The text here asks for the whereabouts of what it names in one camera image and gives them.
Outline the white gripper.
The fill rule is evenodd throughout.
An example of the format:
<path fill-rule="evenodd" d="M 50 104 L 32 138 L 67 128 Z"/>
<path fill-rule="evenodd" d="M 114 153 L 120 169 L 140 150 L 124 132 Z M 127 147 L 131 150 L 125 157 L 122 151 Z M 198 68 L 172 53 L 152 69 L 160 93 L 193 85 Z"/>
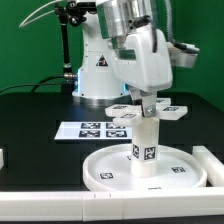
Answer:
<path fill-rule="evenodd" d="M 110 62 L 115 76 L 122 82 L 133 86 L 129 89 L 132 103 L 142 104 L 143 115 L 147 118 L 156 115 L 157 95 L 144 94 L 141 96 L 140 90 L 148 93 L 161 91 L 170 88 L 173 81 L 165 36 L 159 29 L 156 33 L 156 53 L 152 51 L 153 39 L 150 26 L 138 28 L 134 34 L 126 37 L 126 49 L 134 51 L 134 60 L 120 59 L 117 50 L 109 47 Z"/>

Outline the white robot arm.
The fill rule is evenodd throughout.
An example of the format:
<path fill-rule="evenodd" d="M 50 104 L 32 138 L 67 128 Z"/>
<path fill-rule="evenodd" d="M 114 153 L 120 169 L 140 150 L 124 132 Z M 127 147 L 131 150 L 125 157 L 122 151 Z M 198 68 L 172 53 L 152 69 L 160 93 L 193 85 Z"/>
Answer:
<path fill-rule="evenodd" d="M 157 93 L 172 84 L 163 32 L 150 0 L 77 0 L 87 12 L 84 56 L 73 95 L 91 105 L 110 105 L 129 94 L 143 114 L 156 114 Z"/>

